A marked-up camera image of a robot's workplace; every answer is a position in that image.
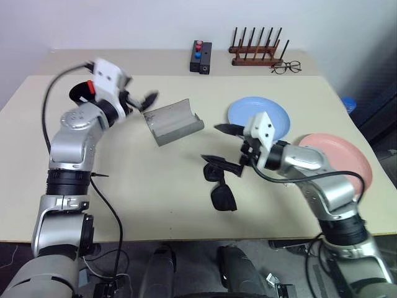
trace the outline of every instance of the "white wall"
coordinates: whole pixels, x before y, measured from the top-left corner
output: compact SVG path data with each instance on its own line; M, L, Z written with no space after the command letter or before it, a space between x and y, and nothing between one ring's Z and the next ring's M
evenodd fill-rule
M39 38L33 5L6 1L0 0L0 110L49 49Z
M45 52L37 44L31 48L32 42L52 48L190 48L200 38L212 41L215 49L227 49L235 26L282 26L290 48L310 53L345 94L366 59L376 58L374 49L381 45L390 54L397 48L395 0L5 1L0 3L0 11L7 10L6 20L0 20L1 43L11 42L16 50L2 52L9 70L14 65L8 61L16 56L29 54L25 58L34 61ZM9 6L19 10L8 12ZM21 10L25 17L19 16ZM16 42L16 32L27 32L30 42ZM12 76L27 75L28 67L24 70Z

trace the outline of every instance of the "black cylinder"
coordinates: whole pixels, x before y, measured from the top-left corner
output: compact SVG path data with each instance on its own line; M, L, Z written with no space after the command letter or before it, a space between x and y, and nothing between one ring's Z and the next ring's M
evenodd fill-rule
M49 169L45 194L80 196L87 194L91 172Z
M368 238L364 221L358 214L348 219L318 222L327 241L335 245L354 245Z

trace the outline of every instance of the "eyeglasses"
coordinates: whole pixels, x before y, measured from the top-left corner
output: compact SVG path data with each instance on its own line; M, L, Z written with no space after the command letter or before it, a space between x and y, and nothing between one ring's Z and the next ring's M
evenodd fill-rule
M275 65L272 65L272 73L277 73L278 75L282 75L287 71L287 68L290 69L293 73L298 73L301 71L300 62L299 61L291 61L291 62L279 62Z

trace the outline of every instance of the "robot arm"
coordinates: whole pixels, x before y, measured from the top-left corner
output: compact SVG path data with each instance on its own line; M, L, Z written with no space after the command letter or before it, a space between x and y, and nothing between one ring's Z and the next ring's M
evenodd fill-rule
M323 152L283 141L273 144L274 128L265 112L245 127L221 124L216 128L244 136L241 165L252 166L270 182L294 182L300 188L323 231L328 266L341 297L397 297L377 244L360 218L353 185L343 174L314 178L335 172ZM265 169L286 179L267 177Z
M94 82L78 85L84 92L71 97L79 106L62 116L51 144L47 190L32 237L35 258L14 276L4 298L76 296L79 257L93 251L94 218L84 211L89 207L87 189L96 144L109 127L132 112L127 103L143 111L156 99L157 94L142 103L131 99L125 90L131 77L108 61L98 59L89 68Z

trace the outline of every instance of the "beige table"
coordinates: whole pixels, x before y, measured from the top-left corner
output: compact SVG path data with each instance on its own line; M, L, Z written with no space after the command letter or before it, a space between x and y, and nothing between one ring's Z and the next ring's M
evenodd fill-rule
M308 133L325 132L359 147L373 171L373 182L360 213L372 233L396 233L396 189L337 94L306 55L290 51L290 59L298 56L307 69L299 75L277 76L263 68L252 68L249 75L251 69L226 64L231 58L227 53L214 52L212 74L202 76L189 73L187 64L177 61L189 57L187 51L167 52L177 65L163 64L170 67L170 74L160 65L149 66L148 72L145 65L157 61L158 52L58 51L25 80L0 112L1 241L30 241L40 196L45 192L48 155L40 128L40 106L47 84L56 72L97 55L134 75L128 88L132 95L140 97L149 90L159 90L153 109L189 98L192 111L205 123L204 130L163 147L157 146L138 113L104 135L94 170L110 177L95 179L123 222L125 240L302 238L319 231L317 220L296 186L268 183L250 168L244 169L242 178L226 174L238 210L219 212L213 208L210 191L214 184L203 178L205 162L200 154L238 161L241 140L213 126L226 121L226 111L233 101L250 95L267 97L286 109L292 123L285 137L289 142ZM219 64L215 57L225 64ZM134 68L132 61L139 67ZM70 88L90 77L70 75L55 86L48 105L50 137L60 126L61 114L74 107L68 99ZM117 240L114 218L99 197L92 191L90 194L95 241Z

